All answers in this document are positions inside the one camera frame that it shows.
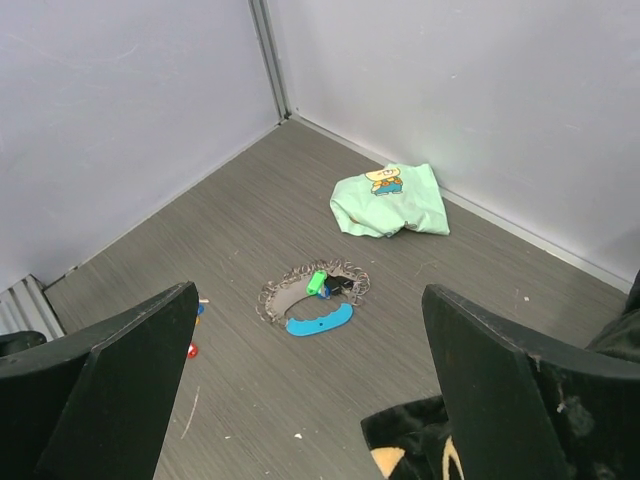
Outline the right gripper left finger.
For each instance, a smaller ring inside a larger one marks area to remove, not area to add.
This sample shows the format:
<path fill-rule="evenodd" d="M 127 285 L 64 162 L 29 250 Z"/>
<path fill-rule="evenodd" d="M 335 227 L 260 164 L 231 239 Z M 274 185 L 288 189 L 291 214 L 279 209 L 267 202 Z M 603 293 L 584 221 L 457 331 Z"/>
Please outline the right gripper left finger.
<path fill-rule="evenodd" d="M 2 478 L 153 478 L 197 310 L 185 282 L 1 357 Z"/>

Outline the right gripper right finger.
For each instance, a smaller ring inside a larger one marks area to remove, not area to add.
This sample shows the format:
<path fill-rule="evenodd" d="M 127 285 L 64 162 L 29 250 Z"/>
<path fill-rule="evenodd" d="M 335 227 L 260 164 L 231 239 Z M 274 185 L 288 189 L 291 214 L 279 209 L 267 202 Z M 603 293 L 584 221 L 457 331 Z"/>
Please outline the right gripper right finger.
<path fill-rule="evenodd" d="M 639 366 L 496 315 L 442 285 L 422 311 L 467 479 L 636 479 Z"/>

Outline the key with blue tag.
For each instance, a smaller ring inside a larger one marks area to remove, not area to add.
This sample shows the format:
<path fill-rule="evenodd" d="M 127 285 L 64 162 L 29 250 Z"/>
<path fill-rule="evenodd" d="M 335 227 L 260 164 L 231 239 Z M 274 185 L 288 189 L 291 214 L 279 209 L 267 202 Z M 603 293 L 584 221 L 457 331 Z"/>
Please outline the key with blue tag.
<path fill-rule="evenodd" d="M 200 299 L 199 300 L 199 305 L 198 305 L 198 310 L 197 310 L 197 314 L 196 314 L 196 320 L 195 320 L 195 324 L 199 325 L 201 322 L 201 315 L 203 314 L 205 307 L 209 304 L 209 300 L 208 299 Z"/>

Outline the blue handled key ring organizer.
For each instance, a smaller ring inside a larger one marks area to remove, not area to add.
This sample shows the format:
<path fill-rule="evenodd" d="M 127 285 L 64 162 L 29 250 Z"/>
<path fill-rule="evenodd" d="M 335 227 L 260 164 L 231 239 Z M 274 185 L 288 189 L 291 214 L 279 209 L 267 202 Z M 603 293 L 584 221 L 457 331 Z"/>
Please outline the blue handled key ring organizer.
<path fill-rule="evenodd" d="M 306 285 L 317 270 L 327 273 L 325 295 L 309 296 Z M 255 310 L 293 337 L 315 336 L 349 323 L 370 288 L 369 275 L 344 258 L 312 260 L 264 284 Z"/>

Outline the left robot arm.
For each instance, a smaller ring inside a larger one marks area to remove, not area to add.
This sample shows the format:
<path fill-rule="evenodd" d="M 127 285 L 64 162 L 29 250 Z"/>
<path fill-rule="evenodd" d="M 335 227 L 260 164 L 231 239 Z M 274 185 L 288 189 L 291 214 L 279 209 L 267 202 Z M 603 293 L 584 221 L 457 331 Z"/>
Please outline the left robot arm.
<path fill-rule="evenodd" d="M 19 353 L 46 342 L 44 334 L 32 330 L 4 334 L 0 336 L 0 357 Z"/>

